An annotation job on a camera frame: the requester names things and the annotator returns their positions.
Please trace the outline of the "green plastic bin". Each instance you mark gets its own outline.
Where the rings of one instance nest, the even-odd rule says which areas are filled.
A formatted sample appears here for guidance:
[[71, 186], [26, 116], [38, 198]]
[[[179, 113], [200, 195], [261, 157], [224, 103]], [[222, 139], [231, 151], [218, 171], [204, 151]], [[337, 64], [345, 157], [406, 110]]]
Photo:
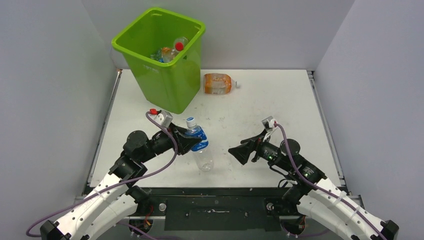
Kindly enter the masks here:
[[203, 22], [159, 7], [146, 10], [111, 41], [144, 97], [181, 114], [201, 86]]

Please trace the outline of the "crushed clear purple-label bottle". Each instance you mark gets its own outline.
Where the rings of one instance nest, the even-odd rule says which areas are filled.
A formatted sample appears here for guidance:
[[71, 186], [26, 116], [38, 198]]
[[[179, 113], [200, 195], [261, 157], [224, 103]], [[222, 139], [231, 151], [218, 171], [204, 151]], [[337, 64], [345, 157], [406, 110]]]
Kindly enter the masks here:
[[156, 50], [154, 53], [152, 53], [152, 54], [150, 55], [150, 58], [151, 58], [152, 60], [155, 60], [155, 61], [158, 61], [158, 62], [160, 62], [160, 63], [163, 63], [163, 62], [164, 62], [164, 60], [163, 60], [162, 49], [160, 48], [160, 49]]

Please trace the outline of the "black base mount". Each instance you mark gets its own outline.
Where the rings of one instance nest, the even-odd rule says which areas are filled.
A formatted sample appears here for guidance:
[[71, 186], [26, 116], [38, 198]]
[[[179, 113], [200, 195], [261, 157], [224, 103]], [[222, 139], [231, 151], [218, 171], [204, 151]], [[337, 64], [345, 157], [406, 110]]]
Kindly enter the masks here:
[[283, 201], [287, 188], [151, 188], [127, 219], [135, 227], [163, 220], [166, 231], [303, 230], [305, 219]]

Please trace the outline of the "crushed orange label bottle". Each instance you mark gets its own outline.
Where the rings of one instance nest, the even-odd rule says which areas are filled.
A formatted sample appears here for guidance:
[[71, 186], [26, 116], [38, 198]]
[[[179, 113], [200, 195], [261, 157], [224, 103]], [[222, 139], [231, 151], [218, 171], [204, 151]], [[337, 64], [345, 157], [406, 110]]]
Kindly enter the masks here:
[[177, 52], [172, 47], [163, 47], [162, 48], [162, 57], [163, 57], [164, 63], [171, 62], [178, 54], [179, 54], [179, 52]]

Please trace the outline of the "blue label clear bottle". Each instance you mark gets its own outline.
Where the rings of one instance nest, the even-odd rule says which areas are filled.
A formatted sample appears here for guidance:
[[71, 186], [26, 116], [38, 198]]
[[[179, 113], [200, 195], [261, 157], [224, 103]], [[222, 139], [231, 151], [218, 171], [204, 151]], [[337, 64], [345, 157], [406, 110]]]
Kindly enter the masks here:
[[201, 142], [191, 148], [191, 152], [195, 159], [198, 169], [202, 172], [209, 172], [214, 167], [214, 160], [211, 153], [208, 151], [209, 140], [203, 128], [197, 124], [194, 117], [186, 119], [187, 132], [190, 137], [201, 138]]

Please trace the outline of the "large orange label bottle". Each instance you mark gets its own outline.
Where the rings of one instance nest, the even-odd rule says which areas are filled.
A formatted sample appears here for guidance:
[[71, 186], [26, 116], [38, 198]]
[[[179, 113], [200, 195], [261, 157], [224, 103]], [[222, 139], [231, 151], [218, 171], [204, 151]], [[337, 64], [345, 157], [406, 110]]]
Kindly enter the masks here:
[[207, 95], [226, 95], [241, 85], [225, 73], [206, 73], [203, 76], [203, 92]]

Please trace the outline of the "red label Nongfu bottle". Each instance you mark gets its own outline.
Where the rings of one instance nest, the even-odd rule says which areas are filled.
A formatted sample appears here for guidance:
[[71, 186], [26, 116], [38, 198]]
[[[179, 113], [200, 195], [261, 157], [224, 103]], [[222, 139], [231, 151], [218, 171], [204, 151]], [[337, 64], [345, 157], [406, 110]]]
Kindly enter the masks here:
[[186, 37], [179, 37], [175, 39], [173, 43], [173, 48], [179, 53], [185, 49], [189, 40]]

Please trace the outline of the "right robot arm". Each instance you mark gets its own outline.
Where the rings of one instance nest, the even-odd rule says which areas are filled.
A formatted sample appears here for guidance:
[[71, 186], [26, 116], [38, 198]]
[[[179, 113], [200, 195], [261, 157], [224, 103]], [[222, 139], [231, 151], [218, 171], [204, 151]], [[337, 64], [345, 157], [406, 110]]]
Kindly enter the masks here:
[[399, 226], [392, 220], [372, 215], [348, 194], [336, 186], [319, 168], [300, 155], [300, 144], [285, 139], [276, 146], [266, 139], [266, 130], [244, 139], [240, 145], [228, 149], [242, 165], [252, 159], [267, 161], [270, 167], [285, 171], [284, 177], [292, 184], [283, 195], [283, 209], [289, 214], [299, 213], [325, 226], [344, 240], [395, 240]]

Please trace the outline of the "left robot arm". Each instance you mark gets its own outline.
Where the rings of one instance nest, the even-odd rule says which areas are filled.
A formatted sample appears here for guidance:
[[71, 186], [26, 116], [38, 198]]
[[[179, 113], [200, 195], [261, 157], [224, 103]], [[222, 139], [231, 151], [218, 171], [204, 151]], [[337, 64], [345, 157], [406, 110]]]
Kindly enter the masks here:
[[171, 124], [148, 138], [141, 130], [131, 132], [120, 157], [103, 180], [70, 211], [40, 227], [43, 240], [96, 240], [127, 216], [144, 215], [149, 210], [149, 194], [136, 185], [146, 175], [145, 162], [173, 150], [184, 155], [201, 142], [201, 137], [185, 134], [186, 129]]

